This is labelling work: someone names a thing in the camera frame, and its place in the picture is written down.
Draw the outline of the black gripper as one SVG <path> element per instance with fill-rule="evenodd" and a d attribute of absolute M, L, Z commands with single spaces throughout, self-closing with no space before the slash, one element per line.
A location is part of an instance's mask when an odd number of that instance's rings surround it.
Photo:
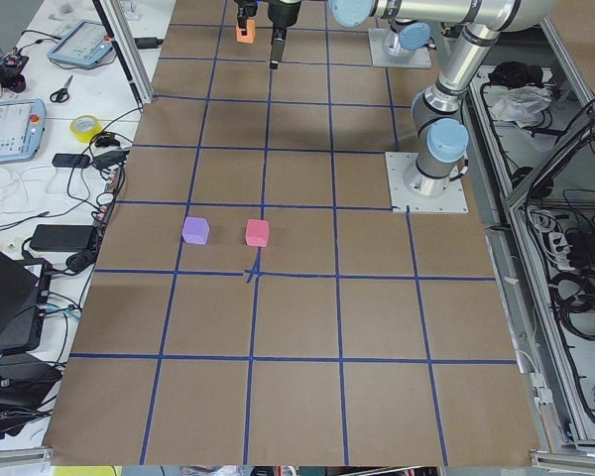
<path fill-rule="evenodd" d="M 235 0 L 237 4 L 237 35 L 248 35 L 248 18 L 255 17 L 258 10 L 257 0 Z"/>
<path fill-rule="evenodd" d="M 267 15 L 274 25 L 271 36 L 270 69 L 278 69 L 284 56 L 289 27 L 298 20 L 300 0 L 269 0 Z"/>

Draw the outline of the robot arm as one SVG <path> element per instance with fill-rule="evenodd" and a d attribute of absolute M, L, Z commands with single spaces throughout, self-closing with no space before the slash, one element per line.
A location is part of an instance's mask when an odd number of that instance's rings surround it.
<path fill-rule="evenodd" d="M 369 17 L 461 24 L 463 29 L 435 83 L 413 101 L 419 139 L 416 161 L 404 172 L 406 187 L 424 197 L 444 194 L 469 142 L 455 118 L 462 97 L 500 34 L 525 30 L 554 9 L 554 1 L 331 1 L 338 24 L 352 28 Z"/>
<path fill-rule="evenodd" d="M 272 21 L 274 36 L 286 39 L 287 28 L 298 19 L 300 1 L 268 1 L 268 17 Z M 236 41 L 253 44 L 256 27 L 253 18 L 257 15 L 258 1 L 236 1 L 237 24 Z M 415 52 L 427 46 L 430 40 L 430 26 L 414 20 L 390 20 L 391 31 L 384 39 L 384 49 L 392 56 Z"/>

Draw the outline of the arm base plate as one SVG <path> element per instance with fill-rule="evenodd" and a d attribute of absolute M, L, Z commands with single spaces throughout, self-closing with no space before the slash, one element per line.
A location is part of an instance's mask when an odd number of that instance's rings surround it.
<path fill-rule="evenodd" d="M 389 29 L 368 31 L 372 66 L 399 68 L 431 68 L 428 48 L 408 50 L 400 45 L 399 36 Z"/>
<path fill-rule="evenodd" d="M 394 213 L 467 214 L 461 179 L 453 167 L 447 178 L 428 178 L 417 169 L 417 153 L 387 152 L 386 172 Z"/>

